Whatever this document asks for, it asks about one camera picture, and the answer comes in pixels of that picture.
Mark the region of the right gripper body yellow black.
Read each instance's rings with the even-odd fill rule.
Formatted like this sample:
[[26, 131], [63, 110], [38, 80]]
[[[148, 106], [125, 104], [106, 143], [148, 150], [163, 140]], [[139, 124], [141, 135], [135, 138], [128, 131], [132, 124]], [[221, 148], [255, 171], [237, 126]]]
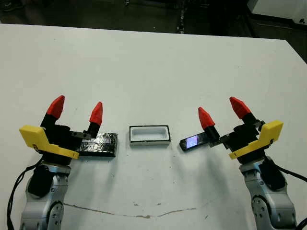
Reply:
[[257, 160], [265, 155], [264, 150], [279, 139], [283, 122], [274, 120], [269, 123], [257, 120], [255, 123], [236, 126], [234, 131], [214, 139], [208, 136], [210, 147], [224, 145], [229, 149], [229, 157], [241, 164]]

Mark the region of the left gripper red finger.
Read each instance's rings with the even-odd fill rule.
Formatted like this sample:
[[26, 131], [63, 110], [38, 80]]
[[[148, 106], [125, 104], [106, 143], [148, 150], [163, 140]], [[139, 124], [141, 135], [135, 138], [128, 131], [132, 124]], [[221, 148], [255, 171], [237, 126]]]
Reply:
[[90, 116], [90, 125], [84, 133], [96, 138], [103, 120], [103, 104], [98, 102]]
[[55, 122], [60, 118], [64, 107], [65, 96], [57, 97], [47, 109], [47, 112], [41, 122], [41, 127], [48, 128], [55, 125]]

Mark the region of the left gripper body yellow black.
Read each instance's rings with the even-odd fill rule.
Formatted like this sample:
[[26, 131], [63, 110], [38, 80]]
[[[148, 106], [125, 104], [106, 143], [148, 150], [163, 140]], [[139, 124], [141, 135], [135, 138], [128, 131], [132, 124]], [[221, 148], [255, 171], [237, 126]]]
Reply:
[[83, 140], [96, 137], [96, 125], [88, 130], [72, 131], [64, 125], [30, 126], [19, 129], [26, 145], [43, 155], [46, 161], [68, 165], [72, 159], [78, 159], [77, 149]]

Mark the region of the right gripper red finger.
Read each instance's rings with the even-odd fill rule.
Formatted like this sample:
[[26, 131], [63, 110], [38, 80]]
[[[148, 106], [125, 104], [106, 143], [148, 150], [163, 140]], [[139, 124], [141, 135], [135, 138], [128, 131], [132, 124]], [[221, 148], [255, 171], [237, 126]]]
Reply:
[[215, 122], [212, 120], [211, 116], [208, 112], [206, 112], [202, 107], [198, 108], [199, 120], [201, 123], [201, 127], [206, 133], [209, 142], [213, 143], [219, 140], [220, 135], [217, 132], [215, 126]]
[[259, 122], [242, 100], [233, 96], [229, 100], [235, 114], [245, 125], [255, 126]]

